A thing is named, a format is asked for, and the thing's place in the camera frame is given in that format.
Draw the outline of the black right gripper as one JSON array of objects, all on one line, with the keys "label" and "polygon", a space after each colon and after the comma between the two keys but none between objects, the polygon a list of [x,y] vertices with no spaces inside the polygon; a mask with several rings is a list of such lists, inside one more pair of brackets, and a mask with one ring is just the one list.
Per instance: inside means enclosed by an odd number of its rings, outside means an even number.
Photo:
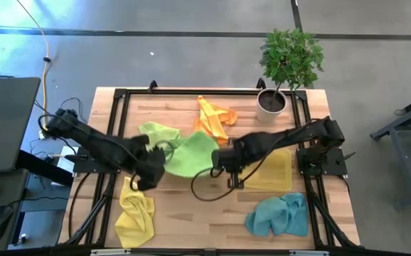
[{"label": "black right gripper", "polygon": [[230,177],[228,188],[244,188],[244,181],[240,178],[246,165],[242,160],[241,143],[235,143],[234,139],[229,139],[226,150],[216,149],[211,154],[214,171],[226,171]]}]

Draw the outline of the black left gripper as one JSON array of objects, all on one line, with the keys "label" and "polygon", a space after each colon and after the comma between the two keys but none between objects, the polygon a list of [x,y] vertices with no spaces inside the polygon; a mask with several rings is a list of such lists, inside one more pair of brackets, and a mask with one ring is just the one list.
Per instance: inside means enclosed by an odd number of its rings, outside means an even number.
[{"label": "black left gripper", "polygon": [[165,152],[162,147],[154,146],[150,150],[146,148],[149,144],[147,135],[134,137],[137,146],[137,163],[135,171],[130,179],[132,191],[148,191],[156,188],[165,173]]}]

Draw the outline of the light green microfiber towel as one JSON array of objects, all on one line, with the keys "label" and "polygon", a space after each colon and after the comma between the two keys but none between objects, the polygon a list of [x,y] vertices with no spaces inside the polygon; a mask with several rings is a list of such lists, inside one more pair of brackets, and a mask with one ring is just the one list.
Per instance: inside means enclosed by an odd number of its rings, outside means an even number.
[{"label": "light green microfiber towel", "polygon": [[179,129],[167,127],[156,122],[145,122],[138,127],[140,134],[145,134],[149,138],[146,148],[151,150],[160,148],[164,150],[165,157],[168,159],[178,147],[181,138]]}]

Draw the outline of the orange microfiber towel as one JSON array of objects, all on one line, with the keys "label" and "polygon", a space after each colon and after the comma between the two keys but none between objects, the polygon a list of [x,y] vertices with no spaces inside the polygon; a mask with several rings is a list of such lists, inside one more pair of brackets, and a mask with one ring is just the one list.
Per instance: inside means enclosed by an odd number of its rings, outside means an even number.
[{"label": "orange microfiber towel", "polygon": [[208,102],[202,95],[197,97],[200,114],[193,123],[194,131],[205,132],[219,145],[228,143],[229,136],[223,125],[232,126],[237,122],[237,112],[224,107],[219,107]]}]

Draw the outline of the yellow microfiber towel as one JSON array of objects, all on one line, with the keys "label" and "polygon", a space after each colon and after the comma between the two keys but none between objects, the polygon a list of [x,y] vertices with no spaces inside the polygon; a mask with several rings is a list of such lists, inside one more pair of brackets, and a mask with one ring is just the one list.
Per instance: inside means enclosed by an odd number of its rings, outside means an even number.
[{"label": "yellow microfiber towel", "polygon": [[154,199],[146,197],[141,191],[133,191],[130,177],[124,178],[119,197],[122,213],[114,224],[114,229],[123,248],[143,245],[155,235],[153,217]]}]

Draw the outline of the teal microfiber towel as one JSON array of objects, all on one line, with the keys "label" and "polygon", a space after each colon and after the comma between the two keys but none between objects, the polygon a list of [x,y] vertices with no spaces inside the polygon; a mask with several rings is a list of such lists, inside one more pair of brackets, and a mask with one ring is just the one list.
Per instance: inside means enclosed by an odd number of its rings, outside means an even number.
[{"label": "teal microfiber towel", "polygon": [[245,218],[245,227],[256,236],[266,237],[269,233],[306,237],[308,209],[302,193],[286,193],[259,202]]}]

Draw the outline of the translucent yellow plastic tray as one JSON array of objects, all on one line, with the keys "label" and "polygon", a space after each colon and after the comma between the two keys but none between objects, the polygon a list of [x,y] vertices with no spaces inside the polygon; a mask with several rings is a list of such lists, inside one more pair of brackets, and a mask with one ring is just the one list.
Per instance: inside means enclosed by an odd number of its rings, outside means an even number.
[{"label": "translucent yellow plastic tray", "polygon": [[244,182],[244,187],[265,191],[290,191],[292,189],[292,152],[274,150]]}]

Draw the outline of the white plant pot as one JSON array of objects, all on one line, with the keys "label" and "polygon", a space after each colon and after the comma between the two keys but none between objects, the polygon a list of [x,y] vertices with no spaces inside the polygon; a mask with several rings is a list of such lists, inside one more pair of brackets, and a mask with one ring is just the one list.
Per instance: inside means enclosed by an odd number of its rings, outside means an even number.
[{"label": "white plant pot", "polygon": [[283,92],[276,89],[263,89],[257,95],[256,118],[263,123],[273,123],[287,106]]}]

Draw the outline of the black desk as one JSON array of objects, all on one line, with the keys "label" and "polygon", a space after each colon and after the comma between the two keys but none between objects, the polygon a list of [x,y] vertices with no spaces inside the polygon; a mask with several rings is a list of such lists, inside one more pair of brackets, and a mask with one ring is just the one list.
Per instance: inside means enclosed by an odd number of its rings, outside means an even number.
[{"label": "black desk", "polygon": [[16,244],[24,219],[30,212],[64,210],[68,198],[52,192],[52,182],[70,188],[73,176],[25,151],[20,151],[14,168],[0,172],[0,206],[11,206],[14,213],[0,239],[0,250]]}]

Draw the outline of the green leafy plant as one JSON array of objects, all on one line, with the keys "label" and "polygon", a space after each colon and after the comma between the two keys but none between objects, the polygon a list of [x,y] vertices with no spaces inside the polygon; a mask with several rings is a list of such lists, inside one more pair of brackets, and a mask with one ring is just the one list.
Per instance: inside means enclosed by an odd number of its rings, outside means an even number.
[{"label": "green leafy plant", "polygon": [[293,31],[274,29],[266,35],[260,49],[263,75],[277,90],[285,85],[291,91],[310,88],[318,80],[318,73],[324,70],[324,49],[319,40],[298,28]]}]

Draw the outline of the grey laptop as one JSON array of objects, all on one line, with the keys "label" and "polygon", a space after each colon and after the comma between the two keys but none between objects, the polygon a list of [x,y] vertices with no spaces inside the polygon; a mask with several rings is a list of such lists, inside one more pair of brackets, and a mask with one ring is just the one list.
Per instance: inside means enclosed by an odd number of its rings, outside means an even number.
[{"label": "grey laptop", "polygon": [[16,164],[40,83],[39,78],[0,79],[0,172]]}]

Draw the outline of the black aluminium table frame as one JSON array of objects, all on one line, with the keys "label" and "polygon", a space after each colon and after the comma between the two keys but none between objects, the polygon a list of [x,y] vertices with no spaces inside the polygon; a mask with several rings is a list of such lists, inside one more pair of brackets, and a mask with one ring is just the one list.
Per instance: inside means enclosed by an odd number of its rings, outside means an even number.
[{"label": "black aluminium table frame", "polygon": [[[256,118],[257,94],[254,88],[99,87],[88,123],[101,132],[130,137],[141,124],[153,121],[178,128],[187,136],[193,132],[194,119],[199,115],[199,95],[237,112],[237,122],[226,128],[232,137],[258,131],[278,132],[305,123],[307,117],[320,118],[330,113],[323,90],[299,90],[289,94],[286,110],[273,123],[261,123]],[[165,174],[159,185],[147,192],[155,203],[155,235],[144,247],[166,254],[203,250],[219,256],[278,250],[320,250],[331,254],[319,212],[309,215],[306,237],[250,234],[244,225],[246,215],[272,193],[253,188],[229,192],[227,179],[222,175],[193,182]]]}]

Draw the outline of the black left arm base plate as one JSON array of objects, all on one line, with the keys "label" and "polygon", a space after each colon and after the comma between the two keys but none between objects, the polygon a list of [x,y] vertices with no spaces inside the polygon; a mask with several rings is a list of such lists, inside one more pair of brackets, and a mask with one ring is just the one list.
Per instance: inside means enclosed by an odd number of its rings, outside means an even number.
[{"label": "black left arm base plate", "polygon": [[74,173],[89,173],[89,174],[117,174],[119,169],[114,169],[97,162],[90,155],[89,151],[83,147],[79,147],[77,154],[67,155],[66,159],[74,163]]}]

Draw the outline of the silver metal bracket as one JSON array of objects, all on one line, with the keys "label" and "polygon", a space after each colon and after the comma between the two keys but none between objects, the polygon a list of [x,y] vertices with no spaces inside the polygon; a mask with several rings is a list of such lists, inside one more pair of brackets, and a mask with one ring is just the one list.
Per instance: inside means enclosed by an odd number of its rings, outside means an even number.
[{"label": "silver metal bracket", "polygon": [[330,256],[327,251],[320,250],[290,250],[289,256]]},{"label": "silver metal bracket", "polygon": [[112,248],[112,249],[96,249],[90,251],[90,256],[128,256],[131,255],[130,249]]}]

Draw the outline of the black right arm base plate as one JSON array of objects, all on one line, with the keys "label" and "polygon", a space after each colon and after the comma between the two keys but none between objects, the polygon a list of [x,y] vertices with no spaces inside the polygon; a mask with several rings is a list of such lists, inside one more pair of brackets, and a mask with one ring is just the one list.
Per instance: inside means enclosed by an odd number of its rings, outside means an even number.
[{"label": "black right arm base plate", "polygon": [[346,168],[346,160],[354,156],[356,153],[344,155],[342,149],[331,149],[326,155],[319,160],[319,163],[314,164],[308,157],[309,149],[297,149],[296,158],[299,168],[299,173],[309,176],[330,175],[348,177]]}]

